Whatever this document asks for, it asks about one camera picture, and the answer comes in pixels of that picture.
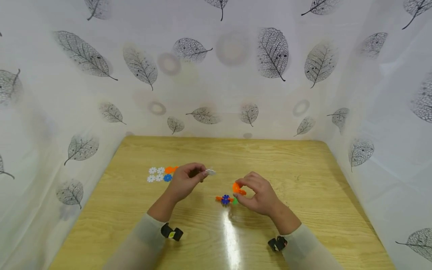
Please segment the blue snowflake block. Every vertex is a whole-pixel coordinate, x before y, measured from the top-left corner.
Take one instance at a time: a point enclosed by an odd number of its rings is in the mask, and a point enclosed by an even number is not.
[[[165,175],[163,177],[163,181],[165,181],[165,182],[169,182],[169,181],[171,181],[171,179],[172,179],[172,175]]]

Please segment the fabric wall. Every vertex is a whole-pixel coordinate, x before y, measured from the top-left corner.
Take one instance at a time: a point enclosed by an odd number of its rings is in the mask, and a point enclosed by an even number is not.
[[[133,133],[323,140],[397,268],[430,269],[431,7],[3,0],[0,268],[47,269]]]

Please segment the white sleeve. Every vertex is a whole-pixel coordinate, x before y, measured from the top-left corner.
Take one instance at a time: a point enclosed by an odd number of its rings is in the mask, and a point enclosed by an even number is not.
[[[288,244],[282,254],[290,270],[343,270],[306,225],[283,237]]]
[[[164,225],[165,222],[159,222],[145,214],[103,269],[154,269],[166,240],[161,234]]]

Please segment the wood grain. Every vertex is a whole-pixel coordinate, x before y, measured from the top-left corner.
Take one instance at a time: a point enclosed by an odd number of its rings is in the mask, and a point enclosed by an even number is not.
[[[158,269],[288,269],[267,246],[277,235],[267,217],[215,201],[250,171],[271,182],[345,269],[394,269],[325,143],[140,136],[123,140],[50,269],[101,269],[167,186],[148,183],[149,168],[189,162],[217,174],[177,205],[170,225],[184,235],[167,241]]]

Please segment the orange snowflake block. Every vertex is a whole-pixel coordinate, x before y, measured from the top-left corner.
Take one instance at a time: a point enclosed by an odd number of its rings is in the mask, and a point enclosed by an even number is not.
[[[174,171],[175,171],[174,168],[171,167],[171,166],[165,168],[165,173],[166,173],[166,174],[171,174],[171,173],[173,173]]]
[[[234,184],[232,185],[232,191],[234,193],[240,193],[241,195],[246,195],[246,191],[244,191],[243,189],[240,188],[240,186],[234,182]]]

